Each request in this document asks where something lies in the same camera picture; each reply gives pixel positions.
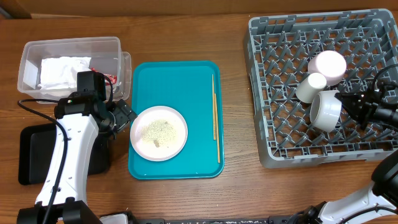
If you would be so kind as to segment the red snack wrapper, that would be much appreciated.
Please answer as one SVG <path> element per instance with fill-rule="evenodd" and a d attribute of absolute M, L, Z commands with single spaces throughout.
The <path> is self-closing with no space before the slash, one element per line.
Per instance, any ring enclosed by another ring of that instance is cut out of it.
<path fill-rule="evenodd" d="M 90 68 L 92 71 L 94 71 L 94 72 L 99 72 L 99 71 L 97 71 L 97 70 L 95 70 L 95 68 L 94 67 L 91 67 Z M 110 80 L 111 80 L 111 83 L 112 83 L 112 85 L 113 86 L 115 86 L 115 84 L 117 84 L 117 80 L 118 80 L 118 78 L 117 78 L 117 76 L 115 76 L 115 75 L 110 75 L 110 74 L 106 74 L 106 73 L 104 73 L 104 75 L 106 76 L 106 77 L 108 77 Z"/>

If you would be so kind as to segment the grey bowl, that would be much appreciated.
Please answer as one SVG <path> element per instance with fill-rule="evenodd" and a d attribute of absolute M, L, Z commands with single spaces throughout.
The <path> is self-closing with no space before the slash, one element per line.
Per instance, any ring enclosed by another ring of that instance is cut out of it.
<path fill-rule="evenodd" d="M 311 124 L 322 131 L 334 130 L 341 113 L 341 101 L 335 97 L 338 90 L 319 92 L 310 108 Z"/>

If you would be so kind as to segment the white cup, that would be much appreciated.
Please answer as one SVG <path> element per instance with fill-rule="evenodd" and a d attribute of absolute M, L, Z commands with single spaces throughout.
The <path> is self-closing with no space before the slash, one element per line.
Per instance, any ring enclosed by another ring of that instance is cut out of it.
<path fill-rule="evenodd" d="M 298 85 L 295 94 L 301 102 L 312 103 L 316 95 L 325 87 L 326 78 L 321 73 L 311 73 Z"/>

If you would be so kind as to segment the white napkin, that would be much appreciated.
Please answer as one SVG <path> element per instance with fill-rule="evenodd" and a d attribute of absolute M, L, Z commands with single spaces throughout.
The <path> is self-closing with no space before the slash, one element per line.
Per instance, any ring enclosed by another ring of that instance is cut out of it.
<path fill-rule="evenodd" d="M 91 57 L 42 59 L 38 86 L 44 90 L 76 88 L 77 73 L 89 71 L 90 61 Z"/>

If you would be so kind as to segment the grey dishwasher rack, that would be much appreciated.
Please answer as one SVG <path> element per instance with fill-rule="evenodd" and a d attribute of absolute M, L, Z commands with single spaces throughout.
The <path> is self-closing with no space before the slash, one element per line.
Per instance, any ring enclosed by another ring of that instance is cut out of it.
<path fill-rule="evenodd" d="M 317 54 L 334 50 L 347 70 L 335 89 L 364 91 L 374 77 L 397 81 L 397 18 L 386 9 L 254 17 L 244 41 L 254 98 L 259 160 L 266 168 L 382 160 L 397 149 L 397 132 L 378 124 L 362 130 L 342 112 L 336 128 L 310 122 L 295 92 Z"/>

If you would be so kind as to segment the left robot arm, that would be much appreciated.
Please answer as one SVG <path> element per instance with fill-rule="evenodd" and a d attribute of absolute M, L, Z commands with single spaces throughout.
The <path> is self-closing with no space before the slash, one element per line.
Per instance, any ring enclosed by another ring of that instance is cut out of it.
<path fill-rule="evenodd" d="M 135 223 L 130 212 L 97 217 L 88 207 L 86 183 L 98 136 L 115 137 L 137 115 L 124 101 L 113 102 L 111 80 L 95 71 L 77 75 L 77 90 L 56 101 L 56 139 L 46 180 L 31 208 L 19 210 L 18 223 Z"/>

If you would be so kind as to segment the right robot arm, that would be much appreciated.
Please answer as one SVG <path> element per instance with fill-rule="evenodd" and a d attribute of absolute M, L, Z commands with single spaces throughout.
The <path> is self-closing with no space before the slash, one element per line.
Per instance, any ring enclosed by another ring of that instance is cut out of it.
<path fill-rule="evenodd" d="M 384 93 L 368 89 L 359 93 L 335 93 L 346 112 L 361 127 L 369 122 L 397 129 L 397 105 L 383 102 Z M 371 183 L 351 195 L 322 202 L 292 216 L 289 223 L 364 223 L 397 214 L 397 152 L 374 170 Z"/>

